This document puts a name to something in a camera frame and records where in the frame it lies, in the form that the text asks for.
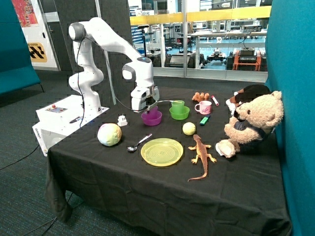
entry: teal partition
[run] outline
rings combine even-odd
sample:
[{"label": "teal partition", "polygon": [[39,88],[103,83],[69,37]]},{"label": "teal partition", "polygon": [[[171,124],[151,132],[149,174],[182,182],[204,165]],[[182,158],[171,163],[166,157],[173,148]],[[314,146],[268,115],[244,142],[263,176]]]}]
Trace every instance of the teal partition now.
[{"label": "teal partition", "polygon": [[2,0],[1,11],[0,94],[40,83],[12,1]]},{"label": "teal partition", "polygon": [[276,130],[293,235],[315,235],[315,1],[274,0],[266,40],[267,85],[283,92]]}]

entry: purple bowl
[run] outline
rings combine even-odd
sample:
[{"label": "purple bowl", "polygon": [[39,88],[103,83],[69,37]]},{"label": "purple bowl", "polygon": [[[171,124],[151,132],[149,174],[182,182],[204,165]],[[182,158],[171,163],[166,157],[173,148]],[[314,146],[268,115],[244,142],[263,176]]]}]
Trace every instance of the purple bowl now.
[{"label": "purple bowl", "polygon": [[149,113],[142,113],[141,118],[143,123],[148,126],[154,126],[161,123],[162,120],[162,112],[158,111],[158,108],[153,109]]}]

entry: spoon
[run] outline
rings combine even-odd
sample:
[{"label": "spoon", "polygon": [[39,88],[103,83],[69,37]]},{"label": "spoon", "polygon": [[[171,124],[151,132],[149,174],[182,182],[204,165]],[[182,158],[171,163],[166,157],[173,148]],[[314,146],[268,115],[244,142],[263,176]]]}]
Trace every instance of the spoon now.
[{"label": "spoon", "polygon": [[143,141],[145,141],[147,138],[151,137],[151,136],[152,136],[152,134],[149,134],[149,135],[147,135],[146,137],[144,137],[143,139],[141,139],[136,145],[127,147],[127,151],[128,151],[128,152],[135,152],[135,151],[137,151],[138,145],[139,145],[140,143],[142,143]]}]

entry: black tablecloth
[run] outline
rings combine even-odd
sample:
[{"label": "black tablecloth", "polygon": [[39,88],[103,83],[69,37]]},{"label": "black tablecloth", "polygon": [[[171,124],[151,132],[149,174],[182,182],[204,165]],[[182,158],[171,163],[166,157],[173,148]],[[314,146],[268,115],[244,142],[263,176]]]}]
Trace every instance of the black tablecloth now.
[{"label": "black tablecloth", "polygon": [[[66,221],[71,207],[64,193],[69,190],[92,207],[106,210],[132,226],[145,227],[159,235],[289,235],[287,213],[276,139],[271,135],[256,149],[226,159],[215,151],[215,144],[226,138],[224,125],[230,112],[225,100],[231,94],[214,94],[220,102],[213,106],[205,126],[203,115],[194,110],[192,89],[159,88],[161,100],[184,100],[190,107],[186,120],[170,116],[169,102],[161,102],[161,124],[146,126],[141,115],[118,104],[65,138],[48,152],[46,199],[55,215]],[[104,123],[117,123],[126,115],[121,141],[112,147],[102,145],[97,132]],[[203,180],[187,182],[203,174],[201,161],[191,159],[196,151],[192,136],[182,132],[186,122],[196,125],[196,133],[217,162],[209,161],[209,174]],[[141,157],[141,147],[128,153],[126,147],[149,133],[149,139],[170,138],[184,147],[180,161],[169,167],[154,167]]]}]

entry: yellow plate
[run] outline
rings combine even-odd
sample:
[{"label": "yellow plate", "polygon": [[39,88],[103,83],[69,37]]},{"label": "yellow plate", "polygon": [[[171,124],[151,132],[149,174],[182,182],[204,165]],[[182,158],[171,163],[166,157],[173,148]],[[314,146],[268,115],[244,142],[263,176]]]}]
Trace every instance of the yellow plate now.
[{"label": "yellow plate", "polygon": [[183,146],[173,139],[153,139],[141,148],[143,159],[153,166],[170,166],[183,155]]}]

